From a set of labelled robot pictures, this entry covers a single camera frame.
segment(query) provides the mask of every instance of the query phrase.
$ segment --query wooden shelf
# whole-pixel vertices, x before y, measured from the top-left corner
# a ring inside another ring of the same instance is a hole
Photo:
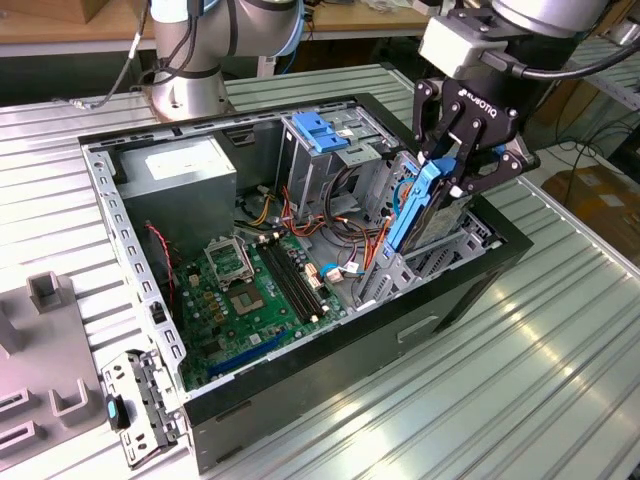
[[[111,0],[86,25],[6,11],[0,18],[0,44],[130,40],[139,9],[134,0]],[[317,32],[420,29],[427,19],[412,9],[380,13],[359,0],[354,5],[319,5],[315,9]],[[147,22],[144,38],[153,38]]]

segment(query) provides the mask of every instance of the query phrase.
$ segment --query metal bracket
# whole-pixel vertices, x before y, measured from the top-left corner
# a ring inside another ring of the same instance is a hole
[[[136,469],[155,456],[173,448],[185,431],[178,411],[175,387],[157,350],[131,350],[119,355],[102,369],[109,398],[121,399],[127,428],[120,431],[120,443],[127,464]],[[107,403],[110,419],[115,407]]]

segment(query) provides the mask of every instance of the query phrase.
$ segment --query yellow cable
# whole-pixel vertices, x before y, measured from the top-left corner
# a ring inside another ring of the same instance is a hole
[[[251,225],[252,227],[257,227],[258,225],[262,225],[264,223],[264,221],[267,219],[267,214],[269,213],[270,203],[271,203],[271,198],[268,196],[265,197],[264,208],[262,209],[262,213],[260,214],[260,217],[258,217],[258,219],[255,220],[254,222],[250,222],[249,225]]]

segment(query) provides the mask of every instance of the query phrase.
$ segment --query ram slot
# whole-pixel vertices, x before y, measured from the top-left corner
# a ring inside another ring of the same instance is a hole
[[[297,270],[278,245],[261,245],[258,254],[271,272],[282,294],[291,304],[301,321],[308,323],[316,315],[324,315],[322,305],[315,298]]]

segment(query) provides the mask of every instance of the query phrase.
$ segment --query cardboard box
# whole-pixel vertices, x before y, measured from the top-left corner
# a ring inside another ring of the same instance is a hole
[[[0,10],[88,23],[109,0],[0,0]]]
[[[571,172],[557,173],[542,188],[563,203]],[[636,265],[640,265],[640,187],[601,165],[576,170],[566,207]]]

